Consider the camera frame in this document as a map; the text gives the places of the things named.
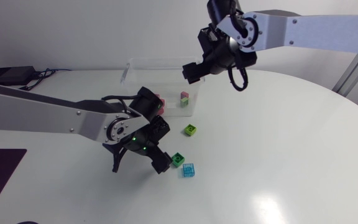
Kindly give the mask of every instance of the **metal pole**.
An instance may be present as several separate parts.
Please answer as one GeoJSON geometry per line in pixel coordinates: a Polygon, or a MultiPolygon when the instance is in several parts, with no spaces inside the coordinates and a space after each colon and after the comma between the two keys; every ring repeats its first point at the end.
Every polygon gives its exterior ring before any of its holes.
{"type": "Polygon", "coordinates": [[[333,91],[347,96],[358,82],[358,54],[354,57],[342,77],[335,84],[333,91]]]}

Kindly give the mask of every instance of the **power adapter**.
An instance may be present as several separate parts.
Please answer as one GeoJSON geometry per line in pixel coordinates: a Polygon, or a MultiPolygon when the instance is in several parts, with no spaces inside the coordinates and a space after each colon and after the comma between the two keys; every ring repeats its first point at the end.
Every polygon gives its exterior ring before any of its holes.
{"type": "Polygon", "coordinates": [[[27,85],[34,72],[33,66],[0,68],[0,85],[27,85]]]}

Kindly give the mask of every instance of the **light green block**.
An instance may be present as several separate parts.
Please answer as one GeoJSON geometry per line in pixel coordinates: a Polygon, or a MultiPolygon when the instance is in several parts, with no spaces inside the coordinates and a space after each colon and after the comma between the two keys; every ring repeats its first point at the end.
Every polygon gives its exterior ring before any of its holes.
{"type": "Polygon", "coordinates": [[[194,133],[197,131],[197,128],[194,127],[193,125],[189,124],[186,128],[185,128],[185,133],[192,136],[194,135],[194,133]]]}
{"type": "Polygon", "coordinates": [[[187,105],[189,105],[189,98],[184,97],[180,100],[180,106],[181,107],[186,107],[187,105]]]}

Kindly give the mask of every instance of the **blue transparent block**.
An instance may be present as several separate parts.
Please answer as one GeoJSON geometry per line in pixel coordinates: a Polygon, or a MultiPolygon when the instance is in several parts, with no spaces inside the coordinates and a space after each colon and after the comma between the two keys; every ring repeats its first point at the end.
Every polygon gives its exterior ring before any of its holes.
{"type": "Polygon", "coordinates": [[[184,177],[194,177],[194,165],[193,164],[184,164],[183,165],[183,176],[184,177]]]}

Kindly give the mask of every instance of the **black cable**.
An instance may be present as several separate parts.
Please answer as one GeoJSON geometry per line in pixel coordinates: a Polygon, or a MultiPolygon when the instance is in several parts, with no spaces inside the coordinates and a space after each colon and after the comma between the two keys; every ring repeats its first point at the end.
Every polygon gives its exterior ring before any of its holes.
{"type": "Polygon", "coordinates": [[[31,89],[33,89],[34,87],[39,85],[39,83],[41,83],[42,80],[44,80],[46,78],[49,78],[51,75],[53,75],[54,73],[56,73],[57,71],[60,71],[60,70],[71,71],[70,69],[65,69],[65,68],[58,68],[58,69],[56,69],[56,68],[55,69],[47,68],[46,70],[41,71],[41,72],[36,71],[36,72],[34,72],[33,77],[32,77],[33,80],[37,80],[36,83],[34,83],[32,86],[20,87],[19,89],[20,90],[25,90],[25,91],[30,91],[31,89]]]}
{"type": "Polygon", "coordinates": [[[118,100],[121,102],[122,106],[124,107],[124,112],[127,113],[128,112],[128,107],[125,104],[124,100],[122,100],[122,99],[118,99],[118,100]]]}
{"type": "Polygon", "coordinates": [[[234,78],[233,78],[233,71],[232,71],[232,68],[231,67],[228,67],[227,68],[227,72],[229,74],[229,79],[230,79],[230,82],[231,84],[233,85],[233,87],[237,90],[237,91],[243,91],[247,88],[248,86],[248,75],[247,75],[247,71],[245,68],[242,68],[240,69],[240,74],[241,74],[241,77],[244,81],[244,83],[242,84],[242,87],[239,87],[236,82],[234,81],[234,78]]]}
{"type": "Polygon", "coordinates": [[[240,33],[240,35],[242,36],[242,38],[247,38],[248,36],[248,30],[243,29],[239,23],[239,21],[237,21],[237,16],[236,16],[236,12],[241,12],[239,9],[236,8],[236,2],[235,0],[230,1],[230,21],[231,24],[233,25],[233,27],[236,29],[236,31],[238,31],[238,33],[240,33]]]}
{"type": "Polygon", "coordinates": [[[102,98],[102,100],[106,101],[106,100],[134,100],[136,98],[139,98],[139,95],[135,95],[135,96],[105,96],[102,98]]]}

